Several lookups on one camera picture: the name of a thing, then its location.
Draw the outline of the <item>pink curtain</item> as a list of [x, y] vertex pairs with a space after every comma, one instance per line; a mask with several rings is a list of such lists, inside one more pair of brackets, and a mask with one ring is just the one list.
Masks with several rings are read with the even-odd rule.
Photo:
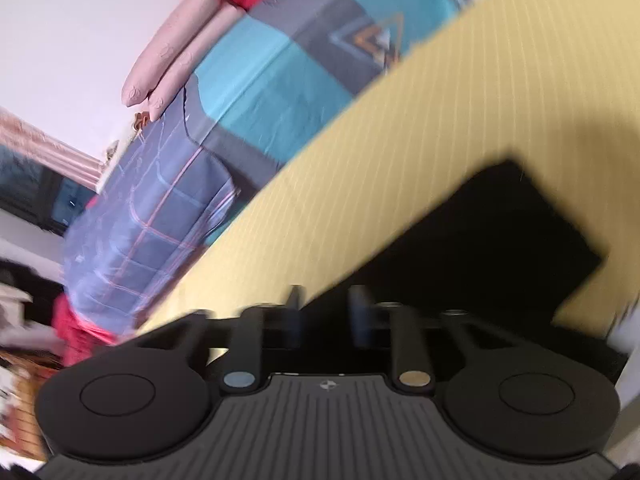
[[91, 191], [96, 190], [101, 162], [71, 146], [48, 136], [4, 108], [0, 117], [1, 144], [12, 151], [39, 162]]

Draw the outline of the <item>upper pink pillow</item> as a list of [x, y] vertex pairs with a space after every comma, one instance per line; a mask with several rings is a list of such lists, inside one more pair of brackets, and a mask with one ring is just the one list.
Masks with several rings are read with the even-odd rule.
[[219, 9], [222, 0], [182, 0], [146, 45], [122, 86], [122, 104], [140, 104], [171, 63]]

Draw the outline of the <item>teal and grey bedsheet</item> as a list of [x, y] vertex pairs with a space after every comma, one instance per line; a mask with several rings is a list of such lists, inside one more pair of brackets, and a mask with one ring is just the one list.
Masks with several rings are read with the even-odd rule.
[[469, 0], [262, 0], [203, 58], [182, 94], [186, 132], [228, 169], [221, 236], [273, 176], [375, 79]]

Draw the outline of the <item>red cloth pile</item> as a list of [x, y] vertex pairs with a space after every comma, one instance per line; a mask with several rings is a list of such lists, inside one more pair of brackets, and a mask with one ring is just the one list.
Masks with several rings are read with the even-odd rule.
[[52, 326], [64, 344], [62, 364], [65, 367], [91, 358], [101, 348], [117, 344], [116, 336], [78, 318], [64, 292], [54, 300]]

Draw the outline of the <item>pink pillow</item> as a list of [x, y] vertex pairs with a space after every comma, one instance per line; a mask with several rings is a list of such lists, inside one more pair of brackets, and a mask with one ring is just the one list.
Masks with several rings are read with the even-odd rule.
[[122, 104], [140, 104], [171, 63], [219, 9], [222, 0], [182, 0], [146, 45], [122, 86]]
[[151, 122], [160, 118], [160, 115], [186, 84], [202, 59], [244, 14], [242, 8], [225, 2], [186, 45], [160, 77], [160, 82], [149, 96], [148, 112]]

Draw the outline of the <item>black pants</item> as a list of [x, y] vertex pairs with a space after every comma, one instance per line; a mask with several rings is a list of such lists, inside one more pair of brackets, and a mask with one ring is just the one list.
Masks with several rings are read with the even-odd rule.
[[465, 180], [304, 311], [344, 318], [349, 289], [362, 285], [378, 302], [426, 315], [461, 310], [506, 330], [538, 330], [604, 258], [507, 158]]

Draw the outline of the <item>dark framed window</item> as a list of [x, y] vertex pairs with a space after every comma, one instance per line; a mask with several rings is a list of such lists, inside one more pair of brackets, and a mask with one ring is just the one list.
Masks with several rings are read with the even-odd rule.
[[0, 148], [0, 205], [38, 228], [64, 235], [96, 193], [62, 174]]

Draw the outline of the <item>blue plaid folded quilt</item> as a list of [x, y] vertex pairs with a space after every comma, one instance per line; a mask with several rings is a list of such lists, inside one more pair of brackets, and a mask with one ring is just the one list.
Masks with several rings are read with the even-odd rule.
[[187, 84], [70, 225], [63, 278], [76, 318], [114, 336], [130, 332], [224, 220], [236, 189], [197, 139], [209, 125], [198, 90]]

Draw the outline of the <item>lower pink pillow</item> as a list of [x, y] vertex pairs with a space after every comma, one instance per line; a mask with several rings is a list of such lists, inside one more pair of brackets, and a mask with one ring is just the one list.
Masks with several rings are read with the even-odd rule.
[[202, 59], [244, 14], [242, 8], [225, 2], [186, 45], [160, 77], [160, 82], [149, 96], [148, 112], [151, 122], [160, 118], [160, 115], [186, 84]]

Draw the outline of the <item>yellow patterned bed cover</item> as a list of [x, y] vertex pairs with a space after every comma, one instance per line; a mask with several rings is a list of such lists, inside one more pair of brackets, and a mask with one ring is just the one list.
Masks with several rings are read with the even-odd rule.
[[639, 0], [475, 1], [289, 162], [146, 328], [317, 296], [506, 154], [608, 248], [558, 315], [604, 332], [639, 293]]

